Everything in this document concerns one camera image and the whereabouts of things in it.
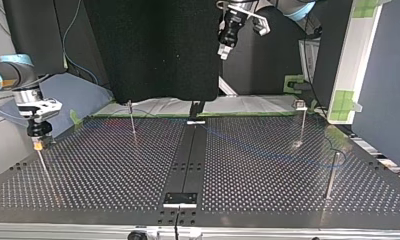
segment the green tape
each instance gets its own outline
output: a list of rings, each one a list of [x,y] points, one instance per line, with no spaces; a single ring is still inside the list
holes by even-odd
[[[76,113],[75,110],[70,110],[69,117],[72,119],[72,122],[75,125],[75,130],[78,130],[82,127],[84,121],[78,117],[78,113]]]
[[[353,18],[374,17],[377,6],[378,0],[358,0],[353,11]]]
[[[330,120],[347,121],[353,110],[353,91],[337,90],[331,108]]]
[[[284,80],[284,93],[294,93],[294,94],[301,94],[301,90],[294,90],[288,86],[289,83],[304,83],[305,78],[303,75],[287,75],[285,76]]]

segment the metal bracket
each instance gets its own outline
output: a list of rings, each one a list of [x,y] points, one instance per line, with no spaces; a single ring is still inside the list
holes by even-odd
[[[250,17],[254,17],[254,19],[253,19],[253,24],[255,25],[254,26],[254,31],[256,33],[258,33],[260,36],[264,36],[264,35],[266,35],[266,34],[271,32],[271,28],[269,27],[268,19],[266,19],[265,17],[257,15],[254,12],[249,12],[247,10],[244,10],[244,9],[240,8],[240,7],[233,6],[231,4],[228,5],[228,8],[233,9],[233,10],[235,10],[237,12],[245,13]]]
[[[206,124],[206,121],[200,119],[197,115],[203,112],[205,101],[193,101],[190,108],[190,117],[188,118],[188,125]]]
[[[197,193],[167,193],[164,208],[197,208]]]
[[[16,103],[19,113],[23,117],[32,118],[35,122],[43,122],[59,114],[62,104],[56,99],[48,98],[37,102]]]

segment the metal rod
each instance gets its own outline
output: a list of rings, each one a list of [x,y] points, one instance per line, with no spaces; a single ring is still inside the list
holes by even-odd
[[[340,158],[340,153],[336,152],[334,154],[334,158],[333,158],[333,161],[331,164],[330,178],[328,179],[327,190],[325,191],[325,199],[327,199],[327,200],[331,199],[331,192],[332,192],[332,188],[334,185],[334,179],[335,179],[335,173],[336,173],[334,166],[338,162],[339,158]]]
[[[128,102],[128,111],[129,111],[129,115],[131,116],[132,133],[135,134],[136,131],[135,131],[135,124],[134,124],[134,117],[132,116],[134,111],[132,110],[132,101],[131,100],[129,100],[129,102]]]
[[[306,121],[306,111],[307,110],[303,111],[302,132],[300,134],[300,142],[303,142],[303,133],[304,133],[304,130],[305,130],[305,121]]]
[[[41,151],[37,150],[37,153],[38,153],[38,157],[40,158],[42,168],[44,169],[44,171],[48,172],[47,165],[45,165],[44,157],[42,156]]]

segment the gray wall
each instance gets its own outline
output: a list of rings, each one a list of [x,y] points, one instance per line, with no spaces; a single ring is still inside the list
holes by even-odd
[[[353,130],[400,165],[400,0],[384,5]]]
[[[0,20],[7,27],[4,15],[0,12]],[[10,37],[0,28],[0,56],[14,53]],[[32,144],[26,136],[25,128],[0,118],[0,173],[9,166],[27,157],[32,152]]]

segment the vertical post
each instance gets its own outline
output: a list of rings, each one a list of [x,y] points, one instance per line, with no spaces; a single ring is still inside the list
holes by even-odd
[[[331,164],[331,170],[330,170],[330,177],[328,179],[328,185],[327,185],[327,190],[325,191],[325,199],[330,200],[331,199],[331,191],[334,185],[334,179],[335,179],[335,174],[336,174],[336,169],[335,164],[339,162],[340,158],[340,153],[336,152],[334,154],[334,158]]]

